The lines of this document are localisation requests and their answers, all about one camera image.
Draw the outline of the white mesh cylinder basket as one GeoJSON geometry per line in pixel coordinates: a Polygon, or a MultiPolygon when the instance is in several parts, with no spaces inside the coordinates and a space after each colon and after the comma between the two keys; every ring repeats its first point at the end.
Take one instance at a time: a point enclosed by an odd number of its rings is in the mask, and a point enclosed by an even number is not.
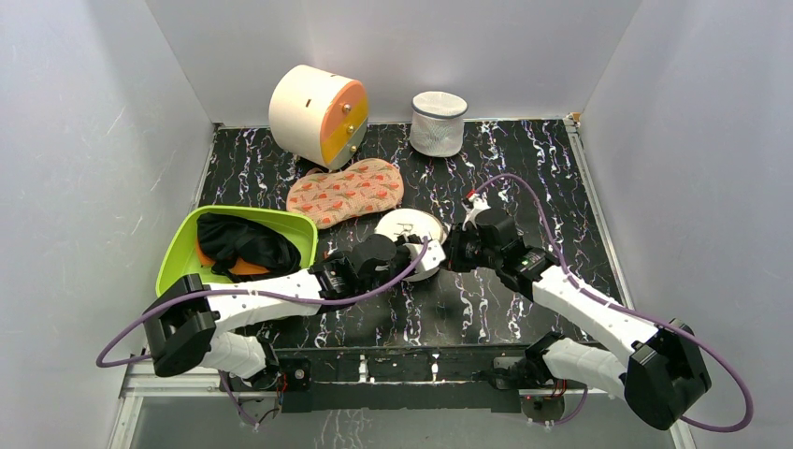
{"type": "Polygon", "coordinates": [[[415,95],[411,107],[409,142],[416,151],[430,157],[451,157],[460,152],[464,115],[469,108],[462,97],[427,91],[415,95]]]}

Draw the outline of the round white mesh laundry bag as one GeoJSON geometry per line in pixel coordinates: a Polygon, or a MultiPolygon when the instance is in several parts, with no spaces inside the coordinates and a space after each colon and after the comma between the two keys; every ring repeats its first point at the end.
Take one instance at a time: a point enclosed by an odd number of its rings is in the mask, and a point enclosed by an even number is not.
{"type": "Polygon", "coordinates": [[[386,213],[377,223],[374,233],[386,236],[393,242],[399,238],[409,238],[415,236],[417,243],[423,243],[423,239],[428,241],[435,239],[442,243],[446,240],[447,233],[440,219],[434,215],[416,209],[397,209],[386,213]]]}

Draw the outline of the round cream drawer box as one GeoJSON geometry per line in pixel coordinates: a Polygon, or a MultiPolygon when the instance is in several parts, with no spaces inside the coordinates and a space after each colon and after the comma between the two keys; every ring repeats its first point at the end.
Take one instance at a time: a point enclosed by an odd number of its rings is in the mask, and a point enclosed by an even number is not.
{"type": "Polygon", "coordinates": [[[276,144],[328,170],[352,159],[367,131],[368,114],[361,81],[309,65],[297,65],[281,78],[268,108],[276,144]]]}

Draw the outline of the black clothing in basin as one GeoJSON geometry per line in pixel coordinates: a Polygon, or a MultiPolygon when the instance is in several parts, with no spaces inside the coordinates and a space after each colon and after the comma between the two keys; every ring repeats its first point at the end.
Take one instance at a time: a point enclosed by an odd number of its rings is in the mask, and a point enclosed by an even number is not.
{"type": "Polygon", "coordinates": [[[301,268],[301,253],[284,235],[241,217],[205,213],[197,220],[197,240],[204,254],[215,260],[210,268],[232,282],[278,278],[301,268]],[[235,275],[229,269],[238,258],[269,270],[264,275],[235,275]]]}

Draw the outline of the floral pink mesh pouch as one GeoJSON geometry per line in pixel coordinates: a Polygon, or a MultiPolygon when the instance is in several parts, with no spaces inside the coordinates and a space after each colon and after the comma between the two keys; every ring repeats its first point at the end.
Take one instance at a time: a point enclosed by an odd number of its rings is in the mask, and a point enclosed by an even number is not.
{"type": "Polygon", "coordinates": [[[286,210],[322,230],[364,215],[394,209],[405,193],[397,167],[368,158],[336,172],[312,170],[290,188],[286,210]]]}

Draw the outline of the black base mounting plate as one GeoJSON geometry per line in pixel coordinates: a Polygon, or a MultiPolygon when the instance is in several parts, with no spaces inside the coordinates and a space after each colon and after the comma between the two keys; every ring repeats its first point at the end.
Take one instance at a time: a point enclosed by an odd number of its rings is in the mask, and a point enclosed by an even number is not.
{"type": "Polygon", "coordinates": [[[550,413],[571,409],[583,384],[495,379],[524,355],[524,344],[279,349],[282,380],[256,389],[237,378],[223,385],[241,399],[278,398],[284,413],[342,409],[485,409],[519,413],[549,396],[550,413]]]}

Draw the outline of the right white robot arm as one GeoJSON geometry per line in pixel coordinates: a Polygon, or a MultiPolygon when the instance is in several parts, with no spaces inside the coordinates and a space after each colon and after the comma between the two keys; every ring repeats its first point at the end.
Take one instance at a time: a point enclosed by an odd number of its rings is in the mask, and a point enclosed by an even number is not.
{"type": "Polygon", "coordinates": [[[508,370],[539,387],[573,380],[624,400],[645,424],[666,430],[712,381],[695,343],[622,313],[617,304],[565,273],[558,258],[526,242],[504,210],[455,224],[443,244],[446,269],[492,269],[504,286],[564,316],[596,341],[582,345],[550,332],[508,370]]]}

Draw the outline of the orange cloth in basin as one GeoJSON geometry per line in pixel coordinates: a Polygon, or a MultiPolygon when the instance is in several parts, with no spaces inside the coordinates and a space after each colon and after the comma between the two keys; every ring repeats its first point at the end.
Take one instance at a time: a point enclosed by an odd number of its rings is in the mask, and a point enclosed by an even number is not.
{"type": "MultiPolygon", "coordinates": [[[[204,254],[198,240],[195,241],[195,252],[198,257],[199,263],[203,268],[211,268],[215,264],[214,259],[204,254]]],[[[249,263],[242,258],[238,258],[235,265],[231,267],[229,271],[235,275],[247,275],[247,276],[264,275],[269,273],[268,269],[249,263]]]]}

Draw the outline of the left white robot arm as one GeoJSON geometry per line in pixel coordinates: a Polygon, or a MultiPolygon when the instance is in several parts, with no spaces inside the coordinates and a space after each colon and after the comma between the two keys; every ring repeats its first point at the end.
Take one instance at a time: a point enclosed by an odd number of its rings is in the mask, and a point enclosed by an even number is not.
{"type": "Polygon", "coordinates": [[[411,275],[426,239],[374,234],[350,251],[286,276],[238,284],[180,277],[144,312],[154,372],[161,378],[196,367],[218,369],[268,389],[280,370],[272,347],[236,329],[293,316],[344,309],[385,292],[411,275]]]}

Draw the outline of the green plastic basin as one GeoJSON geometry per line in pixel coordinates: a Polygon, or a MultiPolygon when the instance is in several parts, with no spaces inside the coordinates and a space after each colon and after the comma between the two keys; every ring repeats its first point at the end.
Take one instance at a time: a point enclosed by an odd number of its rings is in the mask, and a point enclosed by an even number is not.
{"type": "Polygon", "coordinates": [[[289,239],[301,253],[301,267],[315,260],[318,230],[307,217],[283,210],[243,206],[209,205],[191,211],[182,221],[166,250],[155,284],[155,293],[162,295],[175,281],[187,274],[198,274],[203,283],[231,283],[222,275],[204,267],[197,252],[197,220],[205,213],[238,216],[265,225],[289,239]]]}

